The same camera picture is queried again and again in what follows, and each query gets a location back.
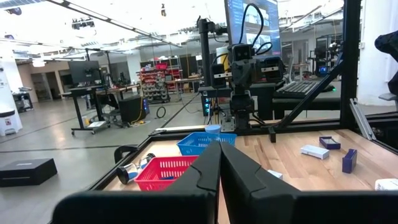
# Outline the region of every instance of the white box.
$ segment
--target white box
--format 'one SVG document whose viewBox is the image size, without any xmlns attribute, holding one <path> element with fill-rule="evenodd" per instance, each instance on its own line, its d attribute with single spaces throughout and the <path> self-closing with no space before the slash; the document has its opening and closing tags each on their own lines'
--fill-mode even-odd
<svg viewBox="0 0 398 224">
<path fill-rule="evenodd" d="M 398 190 L 398 179 L 380 179 L 374 184 L 375 190 Z"/>
<path fill-rule="evenodd" d="M 315 156 L 319 159 L 326 159 L 329 157 L 329 150 L 311 145 L 303 146 L 301 148 L 301 153 L 309 156 Z"/>
<path fill-rule="evenodd" d="M 268 172 L 271 173 L 272 175 L 278 177 L 278 178 L 281 179 L 281 180 L 284 179 L 284 175 L 281 174 L 280 172 L 276 172 L 276 171 L 273 171 L 273 170 L 268 170 Z"/>
</svg>

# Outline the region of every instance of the keyboard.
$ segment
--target keyboard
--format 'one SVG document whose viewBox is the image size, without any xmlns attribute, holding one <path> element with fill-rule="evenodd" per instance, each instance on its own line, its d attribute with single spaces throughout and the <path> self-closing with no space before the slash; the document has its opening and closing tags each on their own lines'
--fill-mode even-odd
<svg viewBox="0 0 398 224">
<path fill-rule="evenodd" d="M 274 97 L 303 99 L 317 84 L 318 82 L 314 81 L 291 82 L 278 89 Z"/>
</svg>

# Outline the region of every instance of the ceiling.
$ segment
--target ceiling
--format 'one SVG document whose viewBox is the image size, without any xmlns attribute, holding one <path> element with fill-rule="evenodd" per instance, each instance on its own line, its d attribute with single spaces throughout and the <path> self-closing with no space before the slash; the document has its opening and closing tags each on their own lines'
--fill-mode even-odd
<svg viewBox="0 0 398 224">
<path fill-rule="evenodd" d="M 178 31 L 195 27 L 198 16 L 209 18 L 215 23 L 226 23 L 223 0 L 71 0 L 70 2 L 177 44 L 198 38 L 198 32 Z M 342 2 L 342 0 L 281 0 L 278 8 L 279 17 L 289 17 L 294 21 L 294 18 L 297 19 L 320 4 L 324 7 L 318 11 L 327 14 L 337 6 L 342 6 Z M 0 0 L 2 9 L 7 9 L 5 6 L 9 4 L 10 7 L 20 7 L 22 14 L 17 16 L 0 11 L 0 21 L 9 21 L 2 23 L 0 33 L 12 35 L 16 40 L 49 44 L 49 46 L 20 42 L 13 44 L 16 52 L 34 57 L 40 57 L 41 54 L 41 57 L 80 58 L 85 54 L 85 48 L 130 54 L 132 49 L 161 44 L 157 40 L 145 38 L 131 30 L 97 19 L 93 19 L 94 27 L 72 29 L 73 19 L 88 19 L 88 17 L 43 0 Z M 162 4 L 167 14 L 165 17 L 161 15 Z M 293 27 L 303 25 L 305 23 L 300 21 Z"/>
</svg>

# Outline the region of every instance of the pillar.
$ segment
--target pillar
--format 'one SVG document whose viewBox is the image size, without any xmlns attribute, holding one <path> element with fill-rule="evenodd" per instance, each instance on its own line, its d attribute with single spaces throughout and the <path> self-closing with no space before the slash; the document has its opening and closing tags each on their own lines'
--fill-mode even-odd
<svg viewBox="0 0 398 224">
<path fill-rule="evenodd" d="M 398 71 L 398 63 L 388 54 L 378 51 L 374 41 L 398 30 L 398 1 L 363 0 L 361 42 L 358 74 L 358 102 L 362 105 L 392 106 L 394 102 L 380 100 L 389 93 L 388 81 Z"/>
<path fill-rule="evenodd" d="M 22 128 L 22 123 L 11 90 L 18 91 L 21 86 L 22 81 L 13 52 L 6 44 L 0 44 L 0 108 L 15 110 L 18 129 Z"/>
<path fill-rule="evenodd" d="M 132 54 L 127 55 L 127 65 L 129 67 L 131 83 L 139 81 L 139 74 L 137 72 L 141 69 L 141 55 L 139 50 L 133 50 Z"/>
</svg>

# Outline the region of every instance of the small box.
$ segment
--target small box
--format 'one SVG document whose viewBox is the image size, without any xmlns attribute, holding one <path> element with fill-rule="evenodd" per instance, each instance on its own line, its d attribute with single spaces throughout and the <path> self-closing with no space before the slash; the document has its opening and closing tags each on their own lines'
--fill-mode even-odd
<svg viewBox="0 0 398 224">
<path fill-rule="evenodd" d="M 374 184 L 375 190 L 398 190 L 398 179 L 380 179 Z"/>
<path fill-rule="evenodd" d="M 0 167 L 0 187 L 39 185 L 55 174 L 53 159 L 15 161 Z"/>
<path fill-rule="evenodd" d="M 301 153 L 309 156 L 315 156 L 319 159 L 326 159 L 329 157 L 329 150 L 311 145 L 303 146 L 301 148 Z"/>
<path fill-rule="evenodd" d="M 268 172 L 271 173 L 272 175 L 278 177 L 278 178 L 281 179 L 281 180 L 284 179 L 284 175 L 281 174 L 280 172 L 276 172 L 276 171 L 273 171 L 273 170 L 268 170 Z"/>
<path fill-rule="evenodd" d="M 357 150 L 355 149 L 349 149 L 347 152 L 347 155 L 343 157 L 343 172 L 350 174 L 355 168 L 356 165 L 356 155 L 357 155 Z"/>
<path fill-rule="evenodd" d="M 319 137 L 319 142 L 327 149 L 340 149 L 341 144 L 336 142 L 331 136 Z"/>
</svg>

